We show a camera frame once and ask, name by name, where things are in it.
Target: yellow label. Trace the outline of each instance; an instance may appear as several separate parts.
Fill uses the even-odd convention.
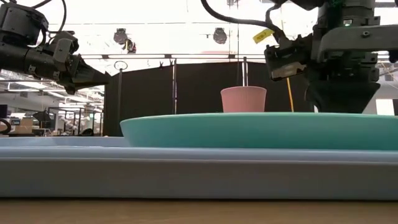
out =
[[[253,40],[256,44],[260,43],[261,41],[263,41],[265,38],[269,37],[270,35],[272,35],[274,33],[274,31],[270,30],[270,29],[265,29],[263,31],[261,31],[260,33],[258,33],[257,35],[255,35],[253,37]]]

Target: wooden table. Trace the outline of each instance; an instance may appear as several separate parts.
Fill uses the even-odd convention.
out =
[[[0,200],[7,224],[395,224],[397,203]]]

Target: teal tray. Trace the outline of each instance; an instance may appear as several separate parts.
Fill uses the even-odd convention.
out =
[[[331,113],[215,113],[121,122],[132,147],[396,150],[393,116]]]

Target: black partition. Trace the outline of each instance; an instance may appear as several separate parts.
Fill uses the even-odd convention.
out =
[[[177,114],[223,111],[221,90],[242,85],[242,63],[177,65]]]
[[[392,99],[392,105],[394,107],[394,115],[398,116],[398,99]]]
[[[172,85],[170,66],[124,72],[118,111],[119,74],[113,76],[105,86],[104,135],[122,136],[119,122],[125,119],[172,114]]]
[[[266,64],[248,62],[248,79],[249,85],[263,87],[267,90],[265,111],[291,111],[287,81],[272,81],[269,78]],[[307,87],[308,83],[302,75],[290,77],[295,112],[313,112],[312,104],[305,101]]]

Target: pink cup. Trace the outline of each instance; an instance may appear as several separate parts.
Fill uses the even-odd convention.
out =
[[[264,112],[266,106],[265,88],[257,86],[236,86],[221,91],[224,113]]]

